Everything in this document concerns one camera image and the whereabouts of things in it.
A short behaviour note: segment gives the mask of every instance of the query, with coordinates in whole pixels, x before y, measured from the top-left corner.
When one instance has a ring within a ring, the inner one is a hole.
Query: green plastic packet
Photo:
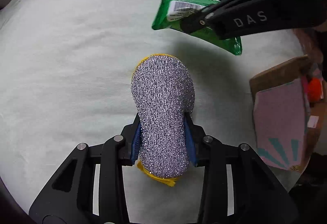
[[[208,5],[213,3],[216,4],[217,2],[219,1],[161,0],[159,10],[152,24],[152,29],[159,30],[164,28],[171,28],[183,32],[179,26],[181,19],[195,13],[195,11],[201,10]],[[240,37],[221,40],[210,27],[205,27],[201,30],[191,33],[190,35],[210,42],[231,52],[234,55],[240,55],[242,53]]]

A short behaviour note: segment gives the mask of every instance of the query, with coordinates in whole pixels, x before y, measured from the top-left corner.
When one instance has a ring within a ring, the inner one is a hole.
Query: silver scrubbing sponge
[[[140,159],[148,174],[176,178],[188,168],[184,113],[194,106],[194,86],[177,58],[157,54],[143,59],[131,83],[141,122]]]

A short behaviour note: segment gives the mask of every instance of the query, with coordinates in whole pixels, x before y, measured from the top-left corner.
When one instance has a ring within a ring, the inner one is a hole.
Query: table surface
[[[136,107],[138,62],[154,53],[179,58],[194,81],[195,124],[224,144],[256,146],[249,79],[302,54],[289,31],[242,37],[234,56],[178,31],[151,30],[160,0],[15,0],[0,13],[0,175],[27,212],[80,142],[120,134]],[[290,189],[298,173],[275,170]],[[171,188],[135,166],[124,168],[131,222],[192,223],[203,169]]]

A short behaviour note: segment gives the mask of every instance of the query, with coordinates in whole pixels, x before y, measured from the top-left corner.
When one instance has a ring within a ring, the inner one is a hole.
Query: barcode
[[[174,11],[187,12],[189,9],[201,10],[204,6],[192,4],[188,2],[175,2]]]

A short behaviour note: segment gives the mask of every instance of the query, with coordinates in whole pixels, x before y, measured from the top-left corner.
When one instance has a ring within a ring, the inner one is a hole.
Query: orange pom-pom
[[[313,77],[308,84],[308,100],[309,102],[317,102],[321,99],[323,90],[321,82],[318,78]]]

